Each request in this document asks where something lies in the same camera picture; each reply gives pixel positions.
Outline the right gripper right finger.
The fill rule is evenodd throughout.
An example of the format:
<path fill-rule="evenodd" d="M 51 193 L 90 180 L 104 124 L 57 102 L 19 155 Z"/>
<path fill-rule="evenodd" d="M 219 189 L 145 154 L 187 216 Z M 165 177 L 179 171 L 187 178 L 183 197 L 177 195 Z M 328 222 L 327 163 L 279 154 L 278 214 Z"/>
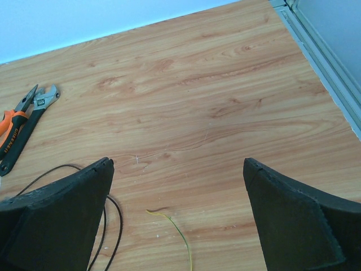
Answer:
<path fill-rule="evenodd" d="M 267 270 L 360 270 L 360 203 L 254 158 L 243 177 Z"/>

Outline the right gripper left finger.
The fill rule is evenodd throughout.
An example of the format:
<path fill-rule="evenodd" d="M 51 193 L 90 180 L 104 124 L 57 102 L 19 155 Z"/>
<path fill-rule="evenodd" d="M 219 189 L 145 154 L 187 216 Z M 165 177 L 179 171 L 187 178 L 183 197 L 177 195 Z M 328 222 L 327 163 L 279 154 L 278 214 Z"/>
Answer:
<path fill-rule="evenodd" d="M 1 201 L 1 270 L 86 270 L 113 174 L 104 157 Z"/>

